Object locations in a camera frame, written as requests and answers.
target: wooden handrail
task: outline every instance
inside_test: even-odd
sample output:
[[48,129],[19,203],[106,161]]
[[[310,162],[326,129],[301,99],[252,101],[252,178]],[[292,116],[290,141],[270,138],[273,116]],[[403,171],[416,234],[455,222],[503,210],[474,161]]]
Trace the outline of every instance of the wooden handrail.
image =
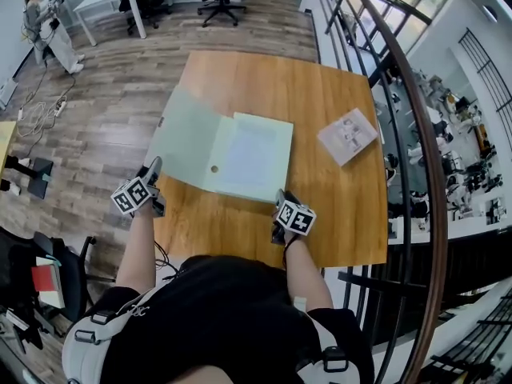
[[380,31],[390,55],[399,68],[403,85],[409,96],[413,116],[419,132],[426,162],[426,177],[430,197],[430,244],[432,246],[432,269],[430,272],[430,285],[426,299],[426,310],[422,327],[418,332],[416,341],[403,372],[400,382],[415,383],[422,364],[425,361],[439,311],[441,309],[442,293],[446,276],[446,254],[448,243],[448,221],[446,213],[445,181],[442,170],[438,144],[435,139],[432,122],[426,112],[424,98],[418,91],[412,69],[406,55],[400,48],[390,28],[375,9],[370,0],[360,0],[374,20],[377,30]]

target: red book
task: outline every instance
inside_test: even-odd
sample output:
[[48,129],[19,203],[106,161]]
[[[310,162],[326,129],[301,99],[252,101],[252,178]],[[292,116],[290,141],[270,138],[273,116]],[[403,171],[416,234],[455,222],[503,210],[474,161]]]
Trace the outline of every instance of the red book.
[[36,266],[32,268],[32,280],[36,291],[58,290],[55,277],[55,266]]

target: black and white marker cube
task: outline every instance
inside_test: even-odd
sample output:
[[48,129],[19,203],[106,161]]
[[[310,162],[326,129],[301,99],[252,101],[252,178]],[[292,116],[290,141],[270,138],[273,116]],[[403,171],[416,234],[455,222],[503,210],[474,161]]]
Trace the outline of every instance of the black and white marker cube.
[[122,214],[129,214],[144,205],[151,198],[151,192],[146,184],[136,177],[117,188],[110,198]]
[[311,209],[285,200],[279,207],[276,220],[286,230],[307,236],[316,218],[316,213]]

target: green folder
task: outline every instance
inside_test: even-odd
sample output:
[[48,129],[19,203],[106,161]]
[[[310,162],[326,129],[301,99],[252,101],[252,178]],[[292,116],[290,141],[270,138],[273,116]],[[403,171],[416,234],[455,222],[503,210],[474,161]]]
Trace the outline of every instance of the green folder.
[[274,203],[286,187],[293,124],[235,113],[217,114],[176,87],[156,129],[145,164],[210,192]]

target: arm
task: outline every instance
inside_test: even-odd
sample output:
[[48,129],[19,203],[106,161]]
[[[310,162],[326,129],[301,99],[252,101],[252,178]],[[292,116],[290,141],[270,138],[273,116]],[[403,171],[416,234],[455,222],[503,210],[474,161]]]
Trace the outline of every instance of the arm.
[[39,7],[35,4],[29,4],[26,8],[26,16],[31,29],[39,30],[41,23],[51,17],[50,8],[44,10],[42,13]]
[[151,203],[146,203],[135,213],[131,223],[116,286],[131,287],[142,294],[155,283],[153,209]]
[[[286,232],[286,243],[292,236]],[[291,300],[296,297],[305,298],[306,311],[334,308],[326,281],[314,265],[306,244],[300,239],[293,242],[286,251],[286,279]]]

